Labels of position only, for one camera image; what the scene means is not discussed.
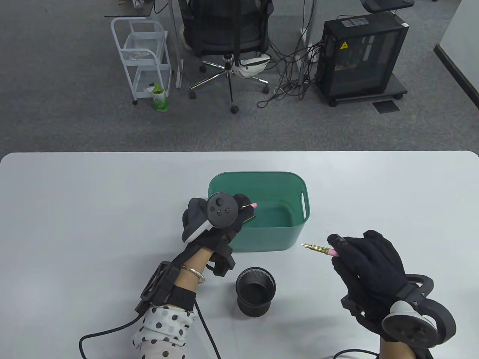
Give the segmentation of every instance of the black mesh pen holder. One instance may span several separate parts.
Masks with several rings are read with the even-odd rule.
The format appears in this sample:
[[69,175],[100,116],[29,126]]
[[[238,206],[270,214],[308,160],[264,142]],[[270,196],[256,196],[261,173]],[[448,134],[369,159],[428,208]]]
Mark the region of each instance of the black mesh pen holder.
[[276,293],[276,283],[270,272],[263,268],[245,269],[236,279],[239,309],[249,317],[265,314]]

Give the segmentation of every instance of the power cord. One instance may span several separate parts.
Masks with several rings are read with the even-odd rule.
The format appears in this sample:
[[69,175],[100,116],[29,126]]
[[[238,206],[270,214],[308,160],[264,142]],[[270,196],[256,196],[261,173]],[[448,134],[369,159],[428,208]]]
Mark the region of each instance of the power cord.
[[[200,317],[201,323],[203,324],[203,327],[205,328],[206,334],[208,335],[208,338],[211,342],[211,345],[213,346],[213,349],[215,350],[217,359],[221,359],[221,356],[220,356],[219,351],[218,351],[218,347],[216,346],[216,343],[213,340],[213,337],[211,336],[211,333],[208,329],[208,326],[206,325],[205,319],[203,318],[203,315],[201,314],[200,307],[198,306],[198,303],[196,301],[194,302],[194,306],[196,307],[196,310],[198,311],[198,316]],[[81,337],[80,341],[78,342],[78,347],[80,349],[81,357],[83,359],[87,359],[87,357],[85,356],[85,352],[83,351],[83,341],[85,339],[101,337],[101,336],[104,336],[104,335],[107,335],[107,334],[111,334],[111,333],[118,332],[120,330],[126,329],[129,326],[135,324],[138,320],[140,320],[141,317],[142,317],[142,315],[139,315],[138,317],[133,319],[131,322],[126,323],[125,325],[119,326],[118,328],[105,330],[105,331],[98,332],[98,333],[88,334],[88,335],[85,335],[85,336]]]
[[165,4],[165,6],[163,6],[160,11],[156,11],[156,1],[153,1],[153,11],[155,12],[155,14],[159,14],[160,12],[162,12],[163,10],[165,10],[165,8],[168,6],[168,3]]
[[343,354],[346,354],[346,353],[355,353],[355,352],[356,353],[371,354],[371,355],[374,355],[376,357],[379,355],[378,353],[375,353],[375,352],[369,351],[369,350],[364,350],[364,349],[346,349],[346,350],[338,351],[336,354],[334,354],[332,359],[337,359],[340,355],[343,355]]
[[[275,67],[278,68],[278,74],[280,75],[280,78],[278,81],[278,87],[274,90],[274,94],[267,100],[259,101],[256,104],[259,108],[265,108],[272,100],[280,101],[286,98],[287,96],[295,96],[295,97],[297,96],[299,100],[302,100],[304,98],[306,90],[309,87],[309,84],[311,81],[310,80],[311,71],[314,64],[314,61],[312,61],[312,59],[314,58],[315,55],[318,55],[321,51],[323,51],[323,46],[322,46],[323,44],[321,40],[311,47],[308,46],[306,48],[300,48],[302,37],[308,30],[309,25],[311,23],[311,17],[310,17],[306,27],[304,27],[305,6],[306,6],[306,1],[303,1],[303,19],[302,19],[301,28],[304,30],[302,31],[301,36],[299,37],[296,43],[294,51],[288,55],[285,55],[277,48],[277,46],[272,41],[270,41],[270,47],[272,51],[274,52],[274,54],[277,56],[277,59],[274,59],[274,56],[269,55],[272,58],[272,60],[270,60],[270,63],[273,63],[273,65],[270,67],[267,67],[266,70],[271,70],[272,68],[275,68]],[[300,58],[296,58],[296,55],[298,55],[300,52],[305,50],[306,50],[306,53],[304,55],[302,55]],[[293,69],[294,69],[294,64],[301,60],[307,61],[308,65],[305,68],[303,84],[299,85],[298,83],[299,79],[293,79]],[[279,69],[280,64],[284,64],[283,71]]]
[[88,338],[94,338],[94,337],[101,337],[101,336],[104,336],[104,335],[107,335],[107,334],[111,334],[111,333],[114,333],[114,332],[118,332],[122,329],[125,329],[125,328],[128,328],[129,326],[135,324],[138,320],[140,320],[140,318],[142,317],[142,315],[139,315],[138,317],[136,317],[135,319],[133,319],[131,322],[129,323],[126,323],[125,325],[122,325],[122,326],[119,326],[118,328],[115,328],[115,329],[110,329],[110,330],[105,330],[103,332],[98,332],[98,333],[93,333],[93,334],[87,334],[85,336],[82,336],[80,338],[80,341],[78,342],[78,346],[80,348],[80,355],[83,359],[87,359],[87,357],[85,356],[85,352],[83,351],[83,341],[85,339],[88,339]]
[[211,333],[210,333],[208,327],[206,326],[205,320],[204,320],[204,318],[203,318],[203,315],[201,314],[200,307],[198,306],[198,302],[197,302],[197,301],[194,302],[194,306],[196,307],[196,310],[198,311],[198,317],[200,317],[201,323],[203,324],[203,327],[205,328],[206,334],[208,335],[208,338],[209,338],[209,340],[210,340],[210,342],[211,342],[211,345],[213,346],[213,349],[215,350],[216,357],[217,357],[218,359],[221,359],[221,356],[220,356],[220,354],[219,354],[218,348],[217,348],[217,346],[216,346],[216,344],[215,344],[215,341],[213,340],[213,337],[211,336]]
[[[211,335],[211,333],[208,329],[208,326],[206,325],[205,319],[203,318],[203,314],[200,311],[200,307],[198,306],[197,301],[194,302],[194,306],[196,307],[196,310],[198,311],[198,316],[200,317],[201,324],[203,324],[203,327],[205,328],[206,334],[208,335],[208,338],[211,342],[211,345],[213,346],[213,349],[215,351],[217,359],[221,359],[221,356],[220,356],[219,351],[218,351],[218,347],[216,346],[216,343],[215,343],[215,341],[214,341],[214,339],[213,339],[213,337],[212,337],[212,335]],[[139,315],[138,317],[133,319],[131,322],[126,323],[122,326],[119,326],[118,328],[114,328],[114,329],[105,330],[105,331],[102,331],[102,332],[87,334],[85,336],[82,336],[80,338],[80,341],[78,342],[81,357],[83,359],[87,359],[87,357],[85,356],[85,352],[83,351],[83,341],[85,339],[94,338],[94,337],[101,337],[101,336],[104,336],[104,335],[107,335],[107,334],[111,334],[111,333],[118,332],[120,330],[126,329],[129,326],[132,326],[133,324],[135,324],[138,320],[140,320],[141,317],[142,317],[142,315]],[[378,353],[375,353],[375,352],[372,352],[372,351],[369,351],[369,350],[364,350],[364,349],[347,349],[347,350],[342,350],[340,352],[337,352],[336,354],[334,354],[332,359],[337,359],[342,354],[353,353],[353,352],[371,354],[371,355],[374,355],[376,357],[379,355]]]

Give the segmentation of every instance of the white metal cart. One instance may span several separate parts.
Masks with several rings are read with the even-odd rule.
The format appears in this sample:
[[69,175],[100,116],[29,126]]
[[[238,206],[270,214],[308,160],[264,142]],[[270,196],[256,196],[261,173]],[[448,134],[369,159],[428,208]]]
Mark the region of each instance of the white metal cart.
[[[127,21],[131,30],[123,47],[118,42],[115,30],[115,24],[118,21]],[[134,24],[153,24],[154,31],[136,32]],[[138,99],[153,96],[151,92],[153,83],[160,84],[168,96],[171,83],[171,64],[166,46],[168,32],[163,29],[163,26],[158,21],[147,20],[144,17],[124,17],[113,19],[111,29],[130,85],[133,104],[136,105]],[[132,81],[128,67],[133,66],[137,67],[137,71]]]

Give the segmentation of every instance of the silver bracelet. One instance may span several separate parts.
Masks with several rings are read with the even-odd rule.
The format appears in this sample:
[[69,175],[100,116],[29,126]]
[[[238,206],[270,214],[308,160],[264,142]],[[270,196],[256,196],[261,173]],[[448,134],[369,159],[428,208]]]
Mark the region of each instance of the silver bracelet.
[[198,272],[196,269],[193,269],[189,266],[186,266],[186,265],[182,265],[181,266],[182,269],[186,269],[188,272],[191,272],[193,273],[195,276],[198,277],[198,283],[201,284],[201,283],[204,283],[205,282],[205,277],[203,276],[203,274],[201,274],[200,272]]

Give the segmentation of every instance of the person's right hand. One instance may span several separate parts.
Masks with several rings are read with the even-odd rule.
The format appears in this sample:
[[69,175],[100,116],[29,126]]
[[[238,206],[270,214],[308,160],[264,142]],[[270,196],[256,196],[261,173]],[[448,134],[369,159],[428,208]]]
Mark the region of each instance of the person's right hand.
[[365,320],[359,318],[359,324],[386,341],[396,341],[381,323],[408,280],[391,242],[369,230],[364,238],[330,235],[328,243],[339,254],[332,259],[334,270],[346,284],[351,299],[364,311]]

